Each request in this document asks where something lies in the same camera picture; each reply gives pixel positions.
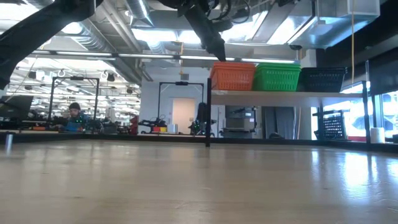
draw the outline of door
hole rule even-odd
[[[178,125],[178,131],[190,134],[188,128],[195,119],[195,99],[174,98],[173,99],[173,124]]]

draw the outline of man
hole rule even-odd
[[[76,102],[69,105],[69,120],[65,127],[66,131],[83,131],[89,117],[80,113],[80,105]]]

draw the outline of shelf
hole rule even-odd
[[[362,94],[285,91],[211,91],[212,105],[319,107],[362,99]]]

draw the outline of ceiling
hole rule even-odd
[[[28,4],[0,4],[0,33],[32,13],[43,8],[52,0],[24,0]],[[337,2],[348,0],[323,0],[320,10],[316,10],[312,0],[296,1],[284,7],[273,4],[274,1],[252,0],[249,1],[250,15],[242,24],[235,24],[230,30],[221,33],[226,41],[225,49],[227,57],[246,58],[275,58],[279,60],[296,60],[297,52],[291,50],[288,44],[302,45],[305,48],[327,47],[344,39],[349,35],[346,30],[347,19],[344,13],[347,9],[337,8]],[[137,7],[132,7],[132,2],[144,6],[145,18],[137,18]],[[226,1],[220,1],[221,6],[212,10],[209,18],[218,17],[221,9],[224,9]],[[379,4],[379,0],[357,1],[355,30],[361,29],[375,19],[377,10],[362,13],[368,9],[377,9],[376,6],[364,2]],[[238,9],[246,7],[244,1],[232,1],[230,15],[234,15]],[[315,34],[320,31],[316,22],[316,16],[327,21],[331,29],[327,35]],[[111,53],[136,53],[148,54],[181,54],[210,56],[200,45],[200,40],[192,31],[190,24],[184,17],[177,17],[174,9],[163,6],[155,0],[104,0],[98,6],[96,13],[85,21],[72,23],[52,37],[42,50],[62,50],[71,52],[111,52]],[[101,102],[102,108],[109,107],[112,99],[107,96],[125,96],[126,101],[139,101],[141,82],[175,82],[180,80],[180,71],[189,74],[190,82],[205,83],[210,74],[212,61],[200,60],[153,60],[133,58],[113,58],[112,60],[99,60],[98,58],[81,58],[74,55],[68,57],[40,58],[29,57],[18,64],[11,77],[12,85],[8,88],[8,94],[37,94],[35,99],[42,98],[46,102],[45,94],[49,94],[51,77],[64,74],[65,77],[73,75],[87,78],[100,79],[100,93],[106,103]],[[36,71],[40,78],[26,78],[28,71]],[[108,82],[106,76],[114,73],[115,81]],[[62,95],[82,95],[80,98],[91,98],[95,93],[93,83],[85,80],[74,82],[66,81],[66,85],[79,86],[78,93],[68,91],[66,87],[59,86],[55,92],[59,95],[56,100],[63,101]],[[25,90],[25,85],[31,85],[32,90]],[[133,87],[134,93],[128,94],[127,88]],[[93,102],[87,102],[86,108],[91,108]],[[121,107],[118,113],[137,113],[139,105]]]

